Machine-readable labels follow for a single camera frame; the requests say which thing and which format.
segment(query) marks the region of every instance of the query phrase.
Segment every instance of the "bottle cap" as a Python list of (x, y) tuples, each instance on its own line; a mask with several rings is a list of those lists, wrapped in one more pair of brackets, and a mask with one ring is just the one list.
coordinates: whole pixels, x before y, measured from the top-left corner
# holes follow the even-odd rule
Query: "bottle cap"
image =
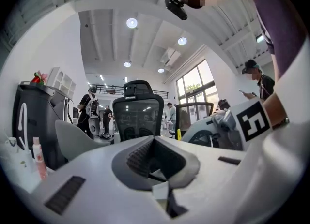
[(33, 138), (33, 143), (34, 143), (35, 145), (39, 145), (39, 144), (40, 144), (39, 137), (34, 137), (34, 138)]

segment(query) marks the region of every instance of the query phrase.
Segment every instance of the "yellow handle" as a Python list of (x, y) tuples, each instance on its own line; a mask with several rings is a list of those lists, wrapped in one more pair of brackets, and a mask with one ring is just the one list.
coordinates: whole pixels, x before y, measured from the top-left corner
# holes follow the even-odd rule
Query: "yellow handle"
[(178, 129), (178, 141), (180, 141), (181, 139), (182, 139), (182, 136), (181, 136), (181, 130), (180, 129)]

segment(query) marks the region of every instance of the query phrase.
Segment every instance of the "green foliage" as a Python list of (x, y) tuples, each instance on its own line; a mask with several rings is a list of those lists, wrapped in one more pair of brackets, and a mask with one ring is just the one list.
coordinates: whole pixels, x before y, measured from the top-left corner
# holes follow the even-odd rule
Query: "green foliage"
[(193, 91), (194, 89), (197, 89), (200, 87), (200, 84), (192, 84), (186, 87), (186, 92)]

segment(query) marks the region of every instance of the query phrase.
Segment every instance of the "air conditioner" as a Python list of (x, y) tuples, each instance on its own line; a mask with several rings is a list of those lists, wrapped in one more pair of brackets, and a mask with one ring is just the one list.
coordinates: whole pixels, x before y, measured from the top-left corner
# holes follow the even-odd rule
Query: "air conditioner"
[(173, 48), (168, 48), (160, 62), (165, 64), (165, 66), (172, 66), (175, 61), (180, 57), (181, 53)]

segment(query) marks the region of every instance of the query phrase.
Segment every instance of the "pink bottle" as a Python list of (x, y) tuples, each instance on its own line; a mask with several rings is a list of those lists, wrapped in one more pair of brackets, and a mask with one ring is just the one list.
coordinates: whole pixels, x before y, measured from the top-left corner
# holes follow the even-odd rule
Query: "pink bottle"
[(40, 177), (41, 179), (45, 179), (47, 177), (47, 167), (44, 162), (42, 147), (40, 145), (39, 137), (33, 138), (32, 149), (33, 149), (34, 159), (37, 164)]

